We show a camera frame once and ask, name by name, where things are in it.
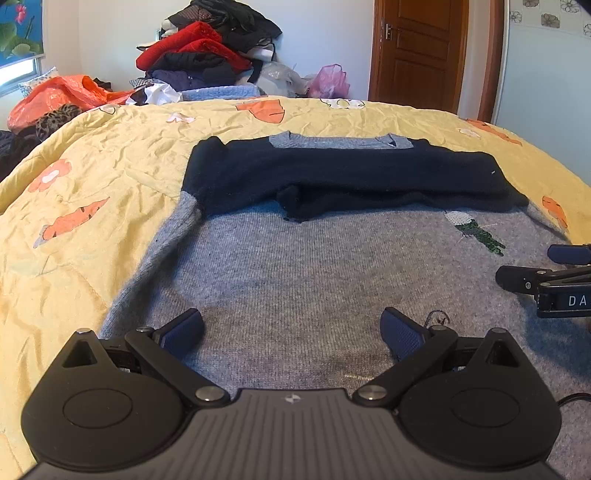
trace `yellow bedspread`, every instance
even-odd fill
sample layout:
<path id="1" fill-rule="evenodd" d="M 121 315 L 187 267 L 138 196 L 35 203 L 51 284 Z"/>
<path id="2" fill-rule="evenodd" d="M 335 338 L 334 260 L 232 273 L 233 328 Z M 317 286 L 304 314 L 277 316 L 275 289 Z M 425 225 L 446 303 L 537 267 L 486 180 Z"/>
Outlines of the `yellow bedspread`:
<path id="1" fill-rule="evenodd" d="M 492 154 L 573 243 L 591 243 L 591 188 L 510 132 L 445 112 L 345 100 L 265 98 L 104 106 L 37 147 L 0 184 L 0 480 L 34 463 L 20 412 L 72 332 L 99 330 L 178 199 L 191 149 L 292 131 L 395 133 Z"/>

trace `curtain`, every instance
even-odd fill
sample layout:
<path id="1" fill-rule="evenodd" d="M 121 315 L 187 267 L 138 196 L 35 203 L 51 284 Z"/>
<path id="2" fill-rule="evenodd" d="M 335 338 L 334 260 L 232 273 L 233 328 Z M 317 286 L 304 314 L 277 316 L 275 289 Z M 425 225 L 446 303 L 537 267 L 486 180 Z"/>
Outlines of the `curtain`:
<path id="1" fill-rule="evenodd" d="M 0 68 L 43 55 L 43 0 L 0 0 Z"/>

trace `pillow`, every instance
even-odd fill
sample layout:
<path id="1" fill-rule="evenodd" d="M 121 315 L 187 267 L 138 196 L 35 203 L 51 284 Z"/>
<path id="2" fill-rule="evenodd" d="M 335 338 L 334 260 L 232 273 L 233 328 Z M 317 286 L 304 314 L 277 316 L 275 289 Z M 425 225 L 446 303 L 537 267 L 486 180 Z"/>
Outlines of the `pillow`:
<path id="1" fill-rule="evenodd" d="M 57 71 L 57 68 L 53 67 L 49 72 L 44 73 L 43 75 L 33 78 L 33 80 L 29 80 L 27 82 L 22 82 L 18 84 L 18 88 L 20 89 L 23 97 L 28 97 L 33 89 L 36 86 L 41 85 L 43 82 L 48 81 L 49 79 L 59 77 L 60 73 Z"/>

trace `wooden door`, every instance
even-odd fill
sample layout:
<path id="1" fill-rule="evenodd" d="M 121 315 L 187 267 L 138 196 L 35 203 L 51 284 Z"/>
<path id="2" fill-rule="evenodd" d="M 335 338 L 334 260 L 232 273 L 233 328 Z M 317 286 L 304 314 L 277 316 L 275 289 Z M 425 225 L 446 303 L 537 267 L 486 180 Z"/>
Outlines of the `wooden door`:
<path id="1" fill-rule="evenodd" d="M 369 99 L 457 113 L 468 0 L 375 0 Z"/>

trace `black sweater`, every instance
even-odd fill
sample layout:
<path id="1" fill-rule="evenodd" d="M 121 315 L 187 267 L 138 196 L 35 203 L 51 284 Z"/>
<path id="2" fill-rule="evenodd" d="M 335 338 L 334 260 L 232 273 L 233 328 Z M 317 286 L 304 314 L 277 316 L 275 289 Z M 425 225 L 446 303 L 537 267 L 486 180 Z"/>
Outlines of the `black sweater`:
<path id="1" fill-rule="evenodd" d="M 211 137 L 193 148 L 183 190 L 206 216 L 274 198 L 294 220 L 410 203 L 491 212 L 528 204 L 491 155 L 411 142 L 414 148 L 342 150 L 275 148 L 267 137 L 224 145 Z"/>

